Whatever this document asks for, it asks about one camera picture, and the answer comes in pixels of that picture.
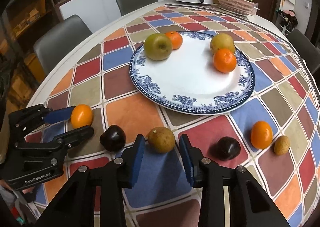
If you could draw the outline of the person's left hand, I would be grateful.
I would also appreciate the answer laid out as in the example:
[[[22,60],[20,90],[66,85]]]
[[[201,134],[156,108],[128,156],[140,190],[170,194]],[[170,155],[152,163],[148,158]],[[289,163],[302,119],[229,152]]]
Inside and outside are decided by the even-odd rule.
[[[8,189],[9,191],[12,191],[11,187],[10,187],[3,179],[0,180],[0,185],[1,185],[2,187],[4,187],[4,188]],[[26,193],[32,193],[32,192],[33,192],[33,189],[34,189],[34,187],[30,187],[30,188],[24,189],[22,192],[23,192],[24,194],[26,194]]]

